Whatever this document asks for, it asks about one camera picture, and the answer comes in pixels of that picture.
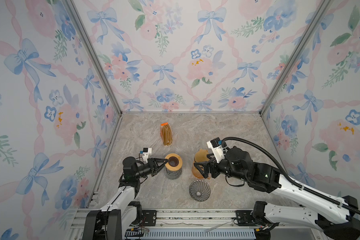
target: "floral wallpaper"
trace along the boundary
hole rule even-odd
[[[320,0],[74,2],[123,111],[204,112],[259,111]]]
[[[332,3],[263,118],[291,176],[360,209],[360,0]]]
[[[0,1],[0,239],[63,239],[117,120],[59,0]]]

